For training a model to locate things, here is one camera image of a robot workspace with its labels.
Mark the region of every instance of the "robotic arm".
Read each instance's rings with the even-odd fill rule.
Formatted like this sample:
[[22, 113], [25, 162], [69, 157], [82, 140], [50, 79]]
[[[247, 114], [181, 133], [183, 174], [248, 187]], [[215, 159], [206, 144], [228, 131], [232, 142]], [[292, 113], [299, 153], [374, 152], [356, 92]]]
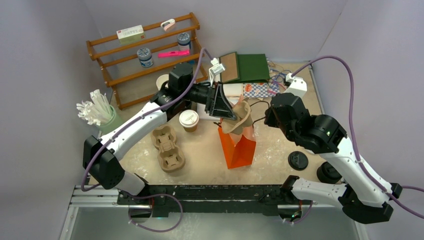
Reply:
[[[90, 136], [85, 140], [82, 164], [85, 169], [96, 152], [106, 142], [111, 140], [111, 143], [100, 153], [89, 170], [89, 173], [102, 187], [105, 189], [117, 188], [132, 195], [140, 194], [147, 182], [142, 177], [125, 171], [119, 161], [144, 136], [155, 128], [165, 124], [179, 112], [189, 109], [192, 102], [204, 104], [205, 111], [213, 117], [231, 120], [237, 119], [231, 104], [224, 95], [221, 82], [215, 82], [212, 86], [209, 82], [196, 83], [191, 87], [188, 94], [177, 103], [165, 107], [162, 110], [152, 112], [145, 118], [141, 118], [144, 113], [165, 106], [180, 96], [192, 79], [192, 65], [188, 63], [178, 64], [169, 73], [169, 81], [165, 82], [143, 109], [130, 120], [118, 127], [115, 131], [103, 135], [101, 139]], [[133, 121], [135, 123], [126, 127], [128, 123]], [[120, 131], [119, 137], [113, 139], [113, 135]]]
[[[177, 103], [141, 118], [144, 113], [167, 106], [167, 103], [180, 96], [192, 78], [192, 66], [188, 63], [178, 64], [169, 74], [168, 87], [164, 83], [143, 109], [127, 122], [134, 121], [134, 124], [126, 127], [125, 123], [101, 139], [91, 136], [85, 140], [84, 168], [87, 168], [98, 150], [111, 140], [89, 170], [105, 189], [117, 188], [134, 196], [148, 196], [147, 181], [125, 171], [119, 161], [139, 140], [180, 111], [190, 108], [192, 102], [204, 104], [205, 111], [213, 117], [237, 119], [224, 95], [221, 82], [212, 85], [209, 82], [196, 83]], [[281, 187], [282, 194], [339, 207], [351, 219], [363, 224], [388, 221], [393, 212], [388, 204], [389, 197], [364, 174], [355, 161], [352, 142], [345, 129], [331, 116], [310, 115], [301, 99], [306, 92], [302, 78], [288, 74], [286, 80], [285, 84], [289, 87], [284, 93], [272, 98], [271, 107], [265, 112], [265, 124], [279, 128], [289, 141], [320, 155], [344, 177], [346, 183], [326, 184], [291, 175]], [[119, 137], [113, 139], [116, 132], [120, 132]], [[402, 187], [399, 184], [385, 181], [363, 158], [360, 161], [380, 184], [396, 198], [400, 196]]]
[[[329, 115], [310, 115], [302, 99], [292, 93], [277, 94], [265, 112], [265, 124], [279, 128], [285, 137], [329, 162], [347, 184], [327, 184], [289, 176], [284, 187], [300, 200], [314, 200], [342, 208], [351, 219], [363, 223], [386, 222], [393, 208], [389, 197], [362, 171], [355, 161], [352, 142], [345, 129]], [[402, 187], [379, 176], [361, 157], [368, 172], [396, 198]]]

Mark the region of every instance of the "cardboard cup holder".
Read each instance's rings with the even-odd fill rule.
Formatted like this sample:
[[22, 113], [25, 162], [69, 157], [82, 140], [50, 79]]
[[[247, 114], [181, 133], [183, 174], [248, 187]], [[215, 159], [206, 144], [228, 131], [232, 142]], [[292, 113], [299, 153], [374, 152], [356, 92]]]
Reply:
[[177, 134], [173, 127], [162, 125], [154, 129], [150, 137], [154, 147], [159, 150], [157, 159], [164, 172], [172, 173], [184, 167], [186, 158], [181, 148], [176, 145]]

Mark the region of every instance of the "table surface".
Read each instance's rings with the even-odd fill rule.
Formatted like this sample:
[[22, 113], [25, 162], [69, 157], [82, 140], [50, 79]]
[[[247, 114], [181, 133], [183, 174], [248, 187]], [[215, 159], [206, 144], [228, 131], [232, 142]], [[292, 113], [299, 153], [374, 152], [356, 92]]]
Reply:
[[[297, 70], [301, 63], [276, 63], [276, 69]], [[305, 68], [298, 75], [307, 83], [307, 93], [302, 98], [303, 103], [312, 115], [321, 114], [315, 87], [309, 69]], [[144, 77], [136, 80], [131, 85], [124, 86], [129, 95], [141, 92], [154, 92], [157, 76]], [[125, 95], [125, 89], [120, 89], [119, 94]], [[140, 103], [124, 110], [116, 106], [115, 98], [111, 105], [117, 109], [124, 121], [131, 118], [141, 110], [144, 103]], [[264, 116], [267, 104], [258, 103], [252, 106], [252, 119]], [[178, 116], [167, 124], [173, 126], [177, 135], [177, 145], [185, 156], [185, 166], [178, 171], [166, 173], [158, 163], [158, 150], [153, 146], [150, 134], [134, 145], [120, 161], [122, 167], [130, 172], [145, 178], [150, 184], [178, 184], [178, 185], [258, 185], [282, 184], [289, 175], [296, 175], [307, 180], [318, 181], [317, 168], [324, 162], [318, 155], [307, 153], [302, 147], [296, 146], [286, 139], [278, 128], [264, 125], [263, 121], [255, 123], [256, 149], [253, 163], [249, 166], [228, 169], [225, 161], [217, 126], [212, 120], [200, 120], [195, 132], [185, 132], [180, 125]], [[306, 154], [309, 165], [305, 170], [297, 171], [289, 166], [288, 156], [293, 151]]]

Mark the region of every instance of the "black round object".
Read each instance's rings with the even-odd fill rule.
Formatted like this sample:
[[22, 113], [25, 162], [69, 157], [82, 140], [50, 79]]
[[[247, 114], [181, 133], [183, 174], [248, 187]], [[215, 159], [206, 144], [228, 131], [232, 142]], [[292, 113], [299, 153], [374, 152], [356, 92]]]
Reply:
[[300, 151], [294, 151], [288, 155], [288, 164], [295, 170], [302, 171], [308, 166], [308, 157]]
[[318, 167], [316, 176], [320, 182], [326, 184], [335, 184], [342, 178], [342, 175], [327, 161]]

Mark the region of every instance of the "white wall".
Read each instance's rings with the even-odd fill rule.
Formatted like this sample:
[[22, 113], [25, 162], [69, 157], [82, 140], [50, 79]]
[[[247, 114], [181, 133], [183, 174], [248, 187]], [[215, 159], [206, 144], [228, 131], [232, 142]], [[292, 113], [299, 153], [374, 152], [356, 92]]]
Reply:
[[81, 0], [2, 1], [0, 34], [0, 239], [58, 239], [95, 132], [75, 104], [105, 90], [100, 34]]
[[346, 1], [85, 0], [104, 37], [194, 12], [200, 22], [199, 41], [214, 56], [265, 53], [286, 62], [318, 54]]
[[[424, 187], [424, 1], [349, 0], [319, 56], [346, 60], [355, 79], [353, 122], [359, 151], [390, 182]], [[314, 64], [327, 114], [348, 129], [349, 80], [334, 60]], [[400, 198], [424, 214], [422, 193]], [[395, 207], [373, 240], [422, 239], [424, 220]]]

